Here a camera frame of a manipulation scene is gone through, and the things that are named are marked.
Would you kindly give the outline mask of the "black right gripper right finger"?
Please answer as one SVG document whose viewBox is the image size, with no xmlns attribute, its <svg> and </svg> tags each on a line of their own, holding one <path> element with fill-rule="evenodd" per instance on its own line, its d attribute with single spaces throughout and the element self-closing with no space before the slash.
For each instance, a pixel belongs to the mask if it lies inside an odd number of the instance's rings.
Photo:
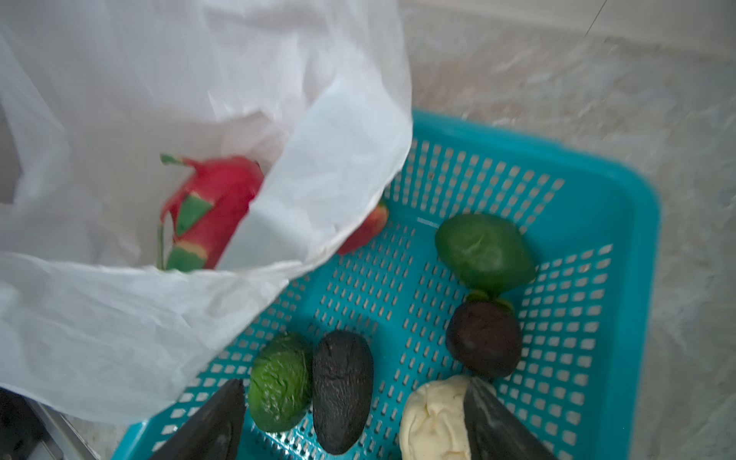
<svg viewBox="0 0 736 460">
<path fill-rule="evenodd" d="M 472 460 L 555 460 L 555 456 L 496 398 L 484 379 L 471 378 L 463 408 Z"/>
</svg>

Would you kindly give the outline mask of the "white plastic bag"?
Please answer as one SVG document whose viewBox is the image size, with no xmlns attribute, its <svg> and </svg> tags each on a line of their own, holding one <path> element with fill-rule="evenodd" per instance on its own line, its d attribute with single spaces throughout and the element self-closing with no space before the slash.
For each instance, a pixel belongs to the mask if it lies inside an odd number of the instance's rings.
<svg viewBox="0 0 736 460">
<path fill-rule="evenodd" d="M 1 208 L 2 387 L 93 422 L 171 406 L 402 168 L 402 24 L 395 1 L 3 2 L 21 173 Z M 213 270 L 156 265 L 189 172 L 163 154 L 264 172 Z"/>
</svg>

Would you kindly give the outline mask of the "dark green round fruit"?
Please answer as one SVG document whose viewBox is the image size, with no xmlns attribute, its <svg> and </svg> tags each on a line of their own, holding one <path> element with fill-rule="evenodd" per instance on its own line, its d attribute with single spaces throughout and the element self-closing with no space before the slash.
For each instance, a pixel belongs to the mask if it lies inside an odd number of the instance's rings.
<svg viewBox="0 0 736 460">
<path fill-rule="evenodd" d="M 312 401 L 312 347 L 298 333 L 275 337 L 256 356 L 248 406 L 258 429 L 274 433 L 296 427 Z"/>
</svg>

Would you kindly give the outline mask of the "dark avocado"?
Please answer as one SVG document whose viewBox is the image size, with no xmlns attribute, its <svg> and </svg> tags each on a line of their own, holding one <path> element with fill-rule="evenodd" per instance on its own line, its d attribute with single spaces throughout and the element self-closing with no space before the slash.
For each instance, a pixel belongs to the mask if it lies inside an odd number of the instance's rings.
<svg viewBox="0 0 736 460">
<path fill-rule="evenodd" d="M 325 452 L 348 452 L 364 430 L 374 389 L 374 358 L 364 337 L 335 330 L 312 359 L 312 423 Z"/>
</svg>

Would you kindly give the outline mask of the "pink dragon fruit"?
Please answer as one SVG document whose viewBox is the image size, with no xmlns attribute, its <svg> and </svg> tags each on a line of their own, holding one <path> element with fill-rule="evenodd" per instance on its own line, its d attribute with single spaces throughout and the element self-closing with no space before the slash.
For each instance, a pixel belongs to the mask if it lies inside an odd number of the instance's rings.
<svg viewBox="0 0 736 460">
<path fill-rule="evenodd" d="M 257 162 L 239 155 L 197 161 L 162 153 L 160 161 L 194 172 L 162 206 L 156 265 L 181 272 L 214 269 L 265 175 Z"/>
</svg>

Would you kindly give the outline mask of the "smooth green mango fruit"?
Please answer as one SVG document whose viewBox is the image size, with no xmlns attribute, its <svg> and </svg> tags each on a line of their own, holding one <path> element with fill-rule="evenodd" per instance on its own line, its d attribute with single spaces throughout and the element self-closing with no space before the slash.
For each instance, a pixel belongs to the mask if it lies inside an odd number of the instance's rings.
<svg viewBox="0 0 736 460">
<path fill-rule="evenodd" d="M 513 222 L 489 214 L 445 220 L 435 234 L 440 261 L 469 289 L 498 296 L 536 277 L 533 251 Z"/>
</svg>

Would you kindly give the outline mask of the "dark purple mangosteen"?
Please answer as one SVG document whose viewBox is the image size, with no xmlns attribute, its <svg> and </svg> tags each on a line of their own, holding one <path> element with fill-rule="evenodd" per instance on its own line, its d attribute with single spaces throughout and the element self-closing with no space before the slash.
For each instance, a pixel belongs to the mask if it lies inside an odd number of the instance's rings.
<svg viewBox="0 0 736 460">
<path fill-rule="evenodd" d="M 521 326 L 508 303 L 471 292 L 446 327 L 446 347 L 455 360 L 488 379 L 511 375 L 521 360 Z"/>
</svg>

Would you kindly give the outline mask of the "cream custard apple fruit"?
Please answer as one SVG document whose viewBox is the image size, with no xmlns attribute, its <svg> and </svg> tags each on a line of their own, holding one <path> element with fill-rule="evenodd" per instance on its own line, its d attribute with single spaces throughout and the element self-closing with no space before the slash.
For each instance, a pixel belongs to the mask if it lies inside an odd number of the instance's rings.
<svg viewBox="0 0 736 460">
<path fill-rule="evenodd" d="M 402 459 L 471 459 L 464 398 L 466 375 L 430 381 L 411 393 L 399 432 Z"/>
</svg>

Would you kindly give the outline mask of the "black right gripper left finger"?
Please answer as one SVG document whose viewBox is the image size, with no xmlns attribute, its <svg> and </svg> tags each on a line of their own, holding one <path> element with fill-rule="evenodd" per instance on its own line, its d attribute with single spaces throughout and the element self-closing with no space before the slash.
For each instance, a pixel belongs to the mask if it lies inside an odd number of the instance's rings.
<svg viewBox="0 0 736 460">
<path fill-rule="evenodd" d="M 149 459 L 235 460 L 245 410 L 243 381 L 230 379 Z"/>
</svg>

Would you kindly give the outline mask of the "red fruit piece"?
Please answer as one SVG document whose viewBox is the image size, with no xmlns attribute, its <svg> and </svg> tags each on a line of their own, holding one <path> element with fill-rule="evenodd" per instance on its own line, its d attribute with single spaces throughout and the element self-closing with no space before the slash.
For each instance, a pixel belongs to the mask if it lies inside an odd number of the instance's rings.
<svg viewBox="0 0 736 460">
<path fill-rule="evenodd" d="M 386 202 L 382 199 L 376 208 L 368 215 L 361 226 L 339 247 L 339 255 L 349 254 L 368 245 L 387 225 L 389 211 Z"/>
</svg>

